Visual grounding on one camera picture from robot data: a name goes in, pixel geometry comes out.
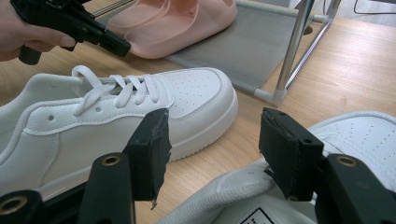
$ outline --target shoelace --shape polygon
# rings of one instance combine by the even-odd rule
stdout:
[[[116,84],[104,85],[93,73],[93,71],[91,71],[91,69],[86,66],[78,65],[73,68],[72,76],[78,77],[79,75],[83,75],[90,82],[92,85],[92,90],[85,94],[82,101],[73,111],[74,116],[80,115],[102,96],[109,96],[109,92],[116,88]],[[130,81],[128,84],[120,75],[111,75],[110,77],[114,78],[116,82],[122,87],[120,94],[115,98],[116,108],[125,107],[133,95],[134,103],[136,105],[142,104],[145,101],[147,95],[153,103],[157,103],[160,100],[160,95],[150,75],[143,75],[140,77],[127,76],[127,79]]]

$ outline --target slipper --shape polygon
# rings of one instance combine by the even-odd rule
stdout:
[[[396,118],[376,111],[340,115],[308,128],[325,145],[325,156],[342,153],[363,161],[384,185],[396,191]]]
[[[135,27],[161,17],[168,3],[169,0],[136,0],[133,5],[108,20],[106,28],[124,37]]]
[[[170,0],[163,16],[131,30],[132,54],[157,59],[227,28],[236,17],[234,0]]]
[[[316,223],[313,203],[285,200],[268,166],[260,159],[216,177],[158,223]]]

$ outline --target wooden surface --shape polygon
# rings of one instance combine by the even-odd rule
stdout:
[[[310,38],[303,38],[303,46]],[[278,109],[305,127],[356,110],[396,116],[395,50],[395,28],[335,20]],[[180,68],[165,60],[143,60],[133,55],[117,58],[88,43],[78,44],[74,52],[57,48],[44,53],[39,65],[26,65],[18,59],[0,63],[0,105],[15,98],[34,74],[69,76],[78,64],[88,65],[99,77]],[[279,67],[265,89],[275,86],[278,73]],[[258,150],[260,116],[262,108],[271,105],[240,91],[238,100],[237,118],[226,134],[204,150],[167,165],[157,207],[151,211],[151,203],[136,203],[138,223],[154,223],[214,177],[262,157]]]

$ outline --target pink sandal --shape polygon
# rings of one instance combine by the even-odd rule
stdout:
[[[169,0],[166,12],[129,32],[130,51],[157,59],[227,28],[236,17],[234,0]]]
[[[130,7],[111,18],[107,29],[125,36],[135,27],[161,17],[166,12],[169,0],[136,0]]]

